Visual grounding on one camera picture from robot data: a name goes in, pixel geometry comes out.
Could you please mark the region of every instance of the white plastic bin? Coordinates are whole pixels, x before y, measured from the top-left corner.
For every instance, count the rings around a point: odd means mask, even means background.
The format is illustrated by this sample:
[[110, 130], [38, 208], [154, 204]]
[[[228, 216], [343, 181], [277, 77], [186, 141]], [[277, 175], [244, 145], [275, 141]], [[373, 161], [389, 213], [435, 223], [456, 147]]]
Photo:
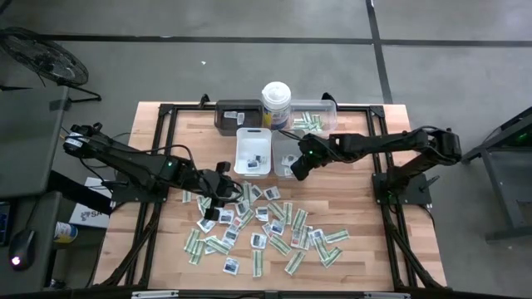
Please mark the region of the white plastic bin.
[[[248, 160], [255, 155], [266, 158], [257, 169], [248, 169]], [[243, 179], [265, 179], [272, 169], [272, 131], [260, 128], [240, 128], [236, 131], [234, 172]]]

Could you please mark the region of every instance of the fan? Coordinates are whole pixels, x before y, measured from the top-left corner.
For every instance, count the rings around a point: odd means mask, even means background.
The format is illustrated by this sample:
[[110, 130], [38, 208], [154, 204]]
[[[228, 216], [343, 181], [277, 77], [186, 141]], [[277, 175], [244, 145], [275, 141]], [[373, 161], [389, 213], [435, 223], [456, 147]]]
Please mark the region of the fan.
[[55, 42], [44, 41], [39, 34], [24, 28], [9, 27], [0, 30], [0, 47], [39, 77], [43, 76], [59, 86], [68, 86], [95, 96], [73, 102], [101, 100], [98, 94], [78, 87], [88, 82], [88, 70], [81, 61]]

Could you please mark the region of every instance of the container lid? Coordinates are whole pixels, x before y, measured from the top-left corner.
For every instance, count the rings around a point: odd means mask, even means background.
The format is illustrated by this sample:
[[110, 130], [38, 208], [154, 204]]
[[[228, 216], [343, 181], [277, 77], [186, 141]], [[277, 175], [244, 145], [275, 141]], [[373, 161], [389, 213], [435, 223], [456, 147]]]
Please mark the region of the container lid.
[[263, 103], [271, 110], [285, 108], [291, 98], [290, 88], [282, 82], [270, 82], [263, 89]]

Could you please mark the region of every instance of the clear plastic container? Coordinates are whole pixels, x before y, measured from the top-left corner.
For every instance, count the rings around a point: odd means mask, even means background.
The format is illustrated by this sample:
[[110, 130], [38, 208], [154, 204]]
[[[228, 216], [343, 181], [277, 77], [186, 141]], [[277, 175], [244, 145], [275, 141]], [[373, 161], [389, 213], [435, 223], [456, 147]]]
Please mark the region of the clear plastic container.
[[[248, 160], [255, 155], [265, 158], [257, 169], [248, 169]], [[240, 128], [236, 131], [234, 172], [243, 179], [266, 179], [272, 169], [272, 131], [259, 128]]]
[[[303, 137], [305, 132], [302, 130], [290, 131], [299, 137]], [[279, 177], [279, 179], [295, 179], [292, 171], [288, 166], [282, 164], [283, 157], [292, 154], [296, 157], [301, 156], [301, 150], [297, 140], [293, 140], [278, 131], [272, 133], [272, 149], [273, 149], [273, 171]]]
[[329, 135], [337, 127], [336, 103], [332, 100], [292, 100], [287, 128], [305, 134]]

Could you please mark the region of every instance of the white object on floor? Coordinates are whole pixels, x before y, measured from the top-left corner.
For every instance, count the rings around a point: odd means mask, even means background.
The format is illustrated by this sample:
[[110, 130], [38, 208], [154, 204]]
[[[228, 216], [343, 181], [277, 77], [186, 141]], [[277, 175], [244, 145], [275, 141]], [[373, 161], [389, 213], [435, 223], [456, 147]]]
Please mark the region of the white object on floor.
[[[101, 184], [100, 179], [97, 178], [86, 178], [85, 186], [98, 186]], [[97, 189], [91, 188], [92, 191], [111, 198], [111, 192], [105, 187], [98, 187]], [[111, 202], [111, 206], [115, 207], [115, 202]], [[77, 203], [70, 220], [70, 224], [77, 224], [83, 226], [89, 226], [93, 228], [107, 228], [109, 225], [109, 216], [103, 213], [97, 212], [91, 208], [84, 206], [83, 204]]]

